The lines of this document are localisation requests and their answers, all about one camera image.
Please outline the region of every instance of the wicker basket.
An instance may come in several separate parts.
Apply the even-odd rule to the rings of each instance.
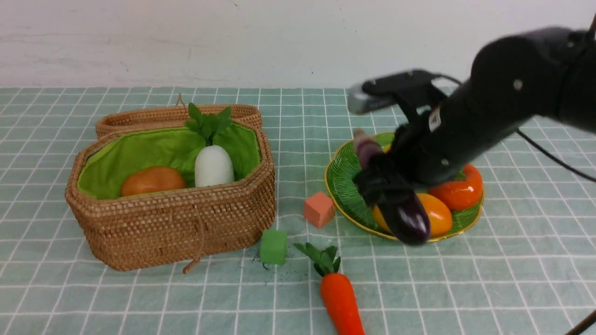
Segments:
[[[133,127],[113,131],[75,158],[65,197],[99,260],[118,271],[147,268],[256,244],[275,219],[274,164],[268,139],[255,125],[235,123],[255,132],[261,162],[232,184],[97,200],[77,187],[89,157]],[[171,123],[144,129],[176,127]]]
[[[262,119],[259,109],[255,106],[233,104],[233,105],[199,105],[202,113],[219,113],[225,107],[232,108],[232,119],[239,120],[257,128],[262,127]],[[101,138],[114,131],[121,129],[147,130],[154,126],[161,128],[179,127],[188,120],[188,108],[182,102],[181,95],[178,95],[178,102],[175,106],[140,109],[125,111],[123,113],[111,114],[102,117],[95,124],[97,138]]]

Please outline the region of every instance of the foam block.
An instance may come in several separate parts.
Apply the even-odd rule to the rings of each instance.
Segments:
[[[322,228],[335,216],[333,200],[323,192],[317,192],[304,201],[304,217],[317,228]]]
[[[260,244],[260,261],[265,264],[285,264],[287,239],[288,233],[285,231],[265,230]]]

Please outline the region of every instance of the green cube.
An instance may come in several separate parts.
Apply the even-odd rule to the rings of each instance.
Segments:
[[[285,264],[288,233],[267,229],[261,238],[259,257],[265,264]]]

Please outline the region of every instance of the green plate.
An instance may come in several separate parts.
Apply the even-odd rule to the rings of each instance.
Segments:
[[[373,138],[382,146],[391,144],[393,132],[380,133]],[[373,219],[370,209],[358,194],[352,178],[361,171],[358,157],[354,152],[353,141],[345,143],[337,152],[325,170],[325,186],[336,208],[358,227],[390,240],[397,240],[383,231]],[[482,198],[472,208],[460,212],[451,212],[453,227],[446,234],[431,238],[429,242],[453,237],[470,229],[482,213]]]

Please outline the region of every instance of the white wall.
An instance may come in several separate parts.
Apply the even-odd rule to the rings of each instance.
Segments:
[[[0,0],[0,86],[346,87],[478,49],[594,0]]]

